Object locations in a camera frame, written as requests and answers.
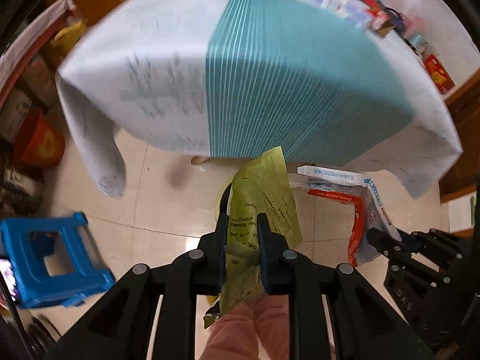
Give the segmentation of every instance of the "striped pattern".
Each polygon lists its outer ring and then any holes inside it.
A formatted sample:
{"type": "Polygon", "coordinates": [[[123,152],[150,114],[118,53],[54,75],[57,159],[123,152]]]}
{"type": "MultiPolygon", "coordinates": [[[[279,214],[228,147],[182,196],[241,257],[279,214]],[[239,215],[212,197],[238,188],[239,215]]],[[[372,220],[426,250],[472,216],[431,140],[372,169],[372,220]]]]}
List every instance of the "striped pattern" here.
{"type": "Polygon", "coordinates": [[[412,109],[365,33],[295,0],[230,0],[206,54],[213,157],[342,165],[400,131],[412,109]]]}

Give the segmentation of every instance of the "person's leg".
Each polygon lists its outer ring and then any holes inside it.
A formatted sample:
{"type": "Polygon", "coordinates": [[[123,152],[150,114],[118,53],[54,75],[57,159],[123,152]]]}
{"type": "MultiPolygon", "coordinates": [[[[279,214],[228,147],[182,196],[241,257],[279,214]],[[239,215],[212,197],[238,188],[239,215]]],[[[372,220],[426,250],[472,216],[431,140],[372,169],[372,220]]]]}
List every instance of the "person's leg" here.
{"type": "Polygon", "coordinates": [[[258,360],[253,313],[244,303],[210,328],[200,360],[258,360]]]}
{"type": "Polygon", "coordinates": [[[289,358],[289,297],[267,296],[253,312],[255,330],[272,360],[289,358]]]}

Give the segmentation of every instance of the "green plastic wrapper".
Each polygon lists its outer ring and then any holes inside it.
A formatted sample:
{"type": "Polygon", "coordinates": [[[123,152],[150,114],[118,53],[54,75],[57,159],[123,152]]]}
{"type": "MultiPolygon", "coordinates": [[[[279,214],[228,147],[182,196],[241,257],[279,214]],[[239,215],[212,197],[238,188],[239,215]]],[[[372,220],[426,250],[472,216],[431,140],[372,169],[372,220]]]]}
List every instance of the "green plastic wrapper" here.
{"type": "Polygon", "coordinates": [[[250,161],[233,178],[221,315],[262,285],[257,228],[257,215],[261,212],[267,214],[270,229],[286,238],[290,249],[303,241],[280,146],[250,161]]]}

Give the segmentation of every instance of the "phone screen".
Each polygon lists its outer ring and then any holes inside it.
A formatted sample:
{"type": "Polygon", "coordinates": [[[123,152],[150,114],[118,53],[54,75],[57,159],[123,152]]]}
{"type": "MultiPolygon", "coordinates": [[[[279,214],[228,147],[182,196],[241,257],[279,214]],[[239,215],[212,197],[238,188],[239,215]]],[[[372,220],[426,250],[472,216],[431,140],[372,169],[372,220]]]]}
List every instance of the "phone screen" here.
{"type": "MultiPolygon", "coordinates": [[[[10,292],[13,301],[18,303],[20,301],[20,293],[17,289],[17,283],[15,281],[14,271],[11,268],[11,263],[7,259],[0,259],[0,272],[7,283],[8,290],[10,292]]],[[[0,304],[8,309],[7,302],[3,298],[3,294],[0,291],[0,304]]]]}

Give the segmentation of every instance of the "white wall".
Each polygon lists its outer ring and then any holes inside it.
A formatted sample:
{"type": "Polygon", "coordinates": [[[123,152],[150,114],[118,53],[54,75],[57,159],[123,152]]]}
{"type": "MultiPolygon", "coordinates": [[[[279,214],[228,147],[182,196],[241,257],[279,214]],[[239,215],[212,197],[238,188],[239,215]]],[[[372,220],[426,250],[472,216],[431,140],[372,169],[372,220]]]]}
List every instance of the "white wall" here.
{"type": "Polygon", "coordinates": [[[381,0],[409,19],[420,16],[422,35],[439,53],[438,59],[457,87],[478,68],[480,53],[469,34],[443,0],[381,0]]]}

